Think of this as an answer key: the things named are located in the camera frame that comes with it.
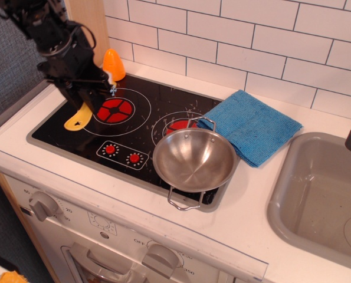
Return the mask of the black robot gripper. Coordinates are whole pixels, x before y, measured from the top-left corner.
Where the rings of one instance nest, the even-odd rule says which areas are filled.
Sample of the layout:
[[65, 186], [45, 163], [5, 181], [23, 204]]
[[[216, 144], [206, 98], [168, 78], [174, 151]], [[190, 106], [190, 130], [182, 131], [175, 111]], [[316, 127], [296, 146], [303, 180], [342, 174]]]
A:
[[82, 24], [36, 20], [30, 23], [30, 36], [45, 58], [38, 69], [55, 82], [76, 110], [86, 103], [92, 113], [98, 113], [104, 102], [114, 96], [114, 85], [109, 84], [108, 75], [94, 63], [95, 46], [89, 44]]

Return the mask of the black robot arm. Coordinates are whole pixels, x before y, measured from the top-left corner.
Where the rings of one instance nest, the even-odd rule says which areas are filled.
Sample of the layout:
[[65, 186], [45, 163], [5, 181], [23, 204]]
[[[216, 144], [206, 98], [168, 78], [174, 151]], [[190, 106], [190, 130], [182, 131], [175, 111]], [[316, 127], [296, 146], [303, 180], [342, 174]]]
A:
[[33, 40], [44, 61], [37, 65], [47, 82], [76, 108], [97, 114], [113, 94], [109, 76], [94, 63], [95, 43], [89, 43], [85, 26], [70, 21], [61, 1], [0, 1], [0, 18], [10, 19]]

